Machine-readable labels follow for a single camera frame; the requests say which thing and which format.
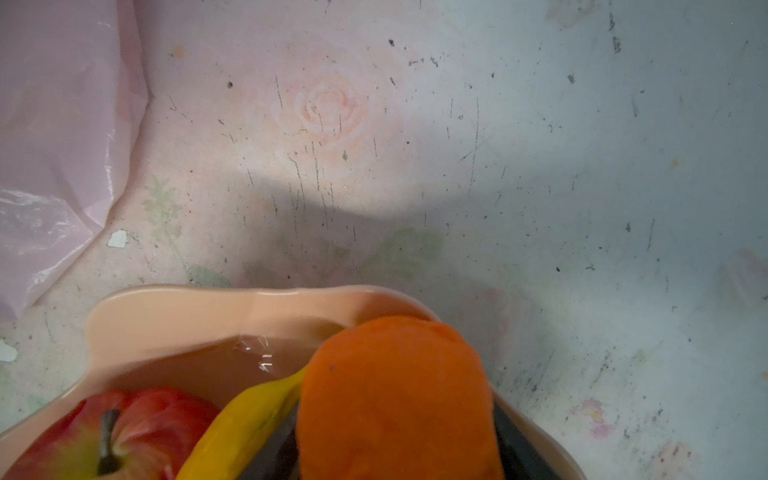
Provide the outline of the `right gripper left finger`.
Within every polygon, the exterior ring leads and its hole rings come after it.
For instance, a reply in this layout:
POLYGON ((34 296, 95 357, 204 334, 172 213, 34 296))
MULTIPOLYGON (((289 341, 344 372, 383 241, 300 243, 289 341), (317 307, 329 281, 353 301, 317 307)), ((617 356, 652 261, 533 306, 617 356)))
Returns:
POLYGON ((279 412, 257 430, 259 446, 238 479, 298 479, 299 451, 296 424, 299 404, 287 412, 279 412))

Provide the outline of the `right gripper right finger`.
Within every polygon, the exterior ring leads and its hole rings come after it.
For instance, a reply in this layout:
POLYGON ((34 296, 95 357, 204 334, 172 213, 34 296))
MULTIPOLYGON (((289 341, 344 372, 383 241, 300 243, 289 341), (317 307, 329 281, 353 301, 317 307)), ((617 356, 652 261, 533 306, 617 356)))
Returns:
POLYGON ((561 480, 498 401, 494 402, 493 419, 506 480, 561 480))

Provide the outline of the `yellow fake banana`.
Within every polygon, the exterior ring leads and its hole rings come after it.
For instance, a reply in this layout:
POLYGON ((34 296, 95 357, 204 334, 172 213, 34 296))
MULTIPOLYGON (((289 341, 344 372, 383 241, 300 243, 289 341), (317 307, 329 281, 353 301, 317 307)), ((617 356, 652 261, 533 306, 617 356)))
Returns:
POLYGON ((246 389, 216 416, 179 479, 235 479, 297 406, 307 369, 246 389))

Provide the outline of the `pink scalloped bowl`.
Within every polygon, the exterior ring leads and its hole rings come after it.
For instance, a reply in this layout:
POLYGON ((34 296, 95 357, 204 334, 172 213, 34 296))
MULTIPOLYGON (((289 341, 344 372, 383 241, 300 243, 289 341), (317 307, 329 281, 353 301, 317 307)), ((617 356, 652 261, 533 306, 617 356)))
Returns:
MULTIPOLYGON (((379 287, 146 287, 114 294, 89 317, 86 374, 2 435, 1 475, 5 478, 43 431, 87 397, 172 388, 207 400, 221 412, 246 389, 307 369, 314 353, 336 334, 390 316, 444 323, 420 302, 379 287)), ((583 477, 556 440, 491 388, 494 402, 561 479, 583 477)))

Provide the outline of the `red fake strawberry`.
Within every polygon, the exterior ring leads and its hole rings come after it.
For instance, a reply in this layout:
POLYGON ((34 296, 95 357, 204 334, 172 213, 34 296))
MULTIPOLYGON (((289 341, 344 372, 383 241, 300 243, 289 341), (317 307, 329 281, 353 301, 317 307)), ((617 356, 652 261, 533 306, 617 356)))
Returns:
POLYGON ((16 459, 6 479, 174 479, 220 409, 172 388, 87 397, 16 459))

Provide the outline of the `orange fake tangerine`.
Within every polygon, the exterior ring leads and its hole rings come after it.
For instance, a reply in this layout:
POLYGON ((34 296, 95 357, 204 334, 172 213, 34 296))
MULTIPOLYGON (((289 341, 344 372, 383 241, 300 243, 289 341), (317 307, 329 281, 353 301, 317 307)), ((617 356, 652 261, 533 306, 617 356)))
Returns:
POLYGON ((501 479, 494 398, 452 327, 390 316, 325 341, 307 365, 303 479, 501 479))

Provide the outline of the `pink plastic bag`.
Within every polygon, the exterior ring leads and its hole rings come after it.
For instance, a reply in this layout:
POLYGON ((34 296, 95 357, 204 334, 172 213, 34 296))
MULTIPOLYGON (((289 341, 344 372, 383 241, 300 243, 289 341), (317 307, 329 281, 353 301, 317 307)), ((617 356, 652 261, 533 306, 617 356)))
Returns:
POLYGON ((1 5, 1 316, 17 320, 102 232, 149 94, 130 1, 1 5))

